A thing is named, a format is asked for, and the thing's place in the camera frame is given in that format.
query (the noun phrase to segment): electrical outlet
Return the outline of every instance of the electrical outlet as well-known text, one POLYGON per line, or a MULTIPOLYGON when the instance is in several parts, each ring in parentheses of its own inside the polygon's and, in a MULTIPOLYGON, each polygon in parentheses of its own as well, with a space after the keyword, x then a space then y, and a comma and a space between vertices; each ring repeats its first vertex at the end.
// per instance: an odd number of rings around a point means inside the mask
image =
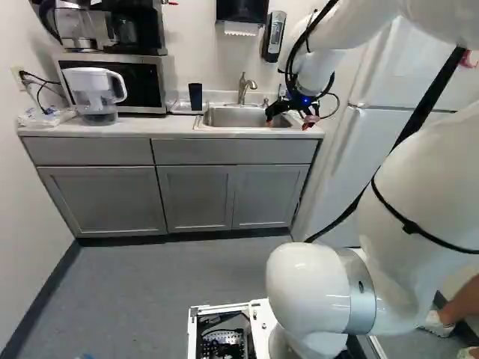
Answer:
POLYGON ((19 75, 19 72, 24 70, 23 66, 12 66, 10 71, 12 72, 13 77, 15 78, 16 85, 20 91, 27 91, 27 88, 22 82, 22 78, 19 75))

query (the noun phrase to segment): white sneaker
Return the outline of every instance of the white sneaker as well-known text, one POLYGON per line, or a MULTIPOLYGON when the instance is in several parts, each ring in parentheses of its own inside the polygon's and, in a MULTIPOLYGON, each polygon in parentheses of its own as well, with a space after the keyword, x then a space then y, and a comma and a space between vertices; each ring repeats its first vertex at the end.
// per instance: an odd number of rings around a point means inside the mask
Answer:
POLYGON ((469 350, 476 349, 477 346, 469 346, 468 348, 461 349, 457 352, 457 359, 474 359, 474 357, 469 353, 469 350))
POLYGON ((426 322, 424 325, 419 327, 420 329, 424 329, 425 331, 429 331, 441 338, 447 338, 451 335, 451 332, 456 327, 455 324, 451 325, 444 325, 441 323, 439 319, 439 314, 437 310, 430 310, 429 314, 427 314, 426 322))

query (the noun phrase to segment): person's foot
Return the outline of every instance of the person's foot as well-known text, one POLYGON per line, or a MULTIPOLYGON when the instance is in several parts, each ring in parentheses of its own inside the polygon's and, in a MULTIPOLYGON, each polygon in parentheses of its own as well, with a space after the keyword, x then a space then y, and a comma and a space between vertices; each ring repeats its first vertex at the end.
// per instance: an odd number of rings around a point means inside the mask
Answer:
POLYGON ((442 324, 437 310, 430 310, 429 314, 427 314, 426 322, 419 328, 424 329, 425 331, 429 331, 430 333, 433 333, 438 337, 447 338, 451 335, 451 332, 454 330, 455 327, 455 324, 442 324))
POLYGON ((479 359, 479 346, 470 346, 459 350, 457 359, 479 359))

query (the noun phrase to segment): kitchen sink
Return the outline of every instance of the kitchen sink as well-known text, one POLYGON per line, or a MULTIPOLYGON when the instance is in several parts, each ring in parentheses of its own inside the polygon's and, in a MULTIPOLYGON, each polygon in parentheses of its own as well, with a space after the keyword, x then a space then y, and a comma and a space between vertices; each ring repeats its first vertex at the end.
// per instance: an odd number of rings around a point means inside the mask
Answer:
POLYGON ((289 114, 274 116, 266 122, 264 108, 249 106, 210 107, 204 116, 198 116, 195 129, 239 129, 239 130, 299 130, 301 124, 289 114))

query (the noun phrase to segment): cabinet door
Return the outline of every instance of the cabinet door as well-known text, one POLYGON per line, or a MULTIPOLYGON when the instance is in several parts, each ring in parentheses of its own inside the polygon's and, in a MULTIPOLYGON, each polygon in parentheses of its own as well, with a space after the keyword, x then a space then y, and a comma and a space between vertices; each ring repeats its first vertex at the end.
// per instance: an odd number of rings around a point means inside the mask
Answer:
POLYGON ((153 166, 40 167, 38 172, 78 237, 166 233, 153 166))
POLYGON ((233 228, 289 227, 308 168, 308 165, 238 166, 233 228))
POLYGON ((169 232, 229 230, 235 166, 158 166, 169 232))

